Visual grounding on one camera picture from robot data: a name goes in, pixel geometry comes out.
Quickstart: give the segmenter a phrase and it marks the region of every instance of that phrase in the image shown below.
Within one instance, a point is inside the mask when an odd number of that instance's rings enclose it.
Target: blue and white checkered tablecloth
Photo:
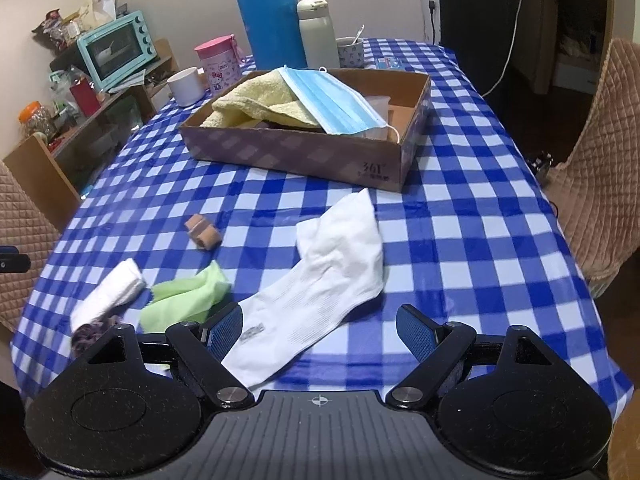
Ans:
[[[356,308],[270,387],[386,393],[416,365],[394,322],[398,307],[411,303],[437,322],[458,320],[479,333],[531,327],[619,415],[632,385],[607,355],[596,308],[550,205],[454,54],[401,40],[368,40],[366,47],[369,60],[396,56],[407,70],[433,78],[430,123],[403,193],[370,192],[384,240],[382,306]],[[359,189],[193,160],[177,126],[201,104],[171,101],[132,137],[54,248],[12,341],[26,396],[69,363],[69,315],[120,261],[135,259],[151,285],[192,276],[215,258],[239,301],[298,261],[298,222]],[[188,239],[184,222],[194,213],[223,234],[213,253]],[[136,325],[149,300],[145,290],[124,321]]]

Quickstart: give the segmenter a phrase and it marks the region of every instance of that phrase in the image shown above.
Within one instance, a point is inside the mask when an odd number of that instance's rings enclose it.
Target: pink cup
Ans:
[[[242,77],[242,58],[233,34],[207,41],[194,50],[202,62],[212,95],[219,94]]]

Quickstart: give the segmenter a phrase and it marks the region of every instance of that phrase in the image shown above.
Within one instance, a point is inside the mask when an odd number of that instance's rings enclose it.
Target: power cord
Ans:
[[[422,15],[422,34],[424,35],[424,42],[427,43],[427,21],[424,17],[424,0],[420,0],[420,13]]]
[[[433,23],[433,13],[436,10],[436,2],[434,0],[429,0],[429,12],[431,13],[431,30],[433,31],[433,36],[431,43],[436,44],[436,26]]]
[[[513,24],[513,37],[511,38],[511,46],[509,47],[509,55],[507,56],[507,61],[505,61],[505,63],[504,63],[504,67],[502,69],[502,74],[500,74],[500,79],[498,79],[498,81],[495,82],[495,85],[493,85],[488,92],[485,92],[484,94],[482,94],[483,98],[487,97],[491,92],[493,92],[496,89],[496,87],[502,82],[502,79],[504,78],[505,72],[507,72],[507,67],[508,67],[509,62],[511,60],[511,53],[513,52],[513,44],[516,41],[516,31],[518,30],[518,17],[520,15],[520,7],[521,6],[522,6],[522,0],[520,0],[518,2],[518,10],[516,12],[516,21]]]

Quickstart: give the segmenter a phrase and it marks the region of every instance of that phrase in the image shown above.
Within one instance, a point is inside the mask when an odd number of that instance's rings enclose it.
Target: brown chair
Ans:
[[[15,246],[31,259],[31,269],[25,274],[0,274],[0,323],[12,332],[58,237],[58,231],[0,161],[0,245]]]
[[[639,91],[640,45],[615,39],[580,138],[544,187],[594,298],[640,246]]]

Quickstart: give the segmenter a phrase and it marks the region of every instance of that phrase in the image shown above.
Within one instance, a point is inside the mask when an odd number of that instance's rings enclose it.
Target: white sock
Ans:
[[[300,222],[296,234],[298,264],[240,303],[242,335],[222,364],[248,388],[266,381],[382,291],[382,238],[369,190]]]

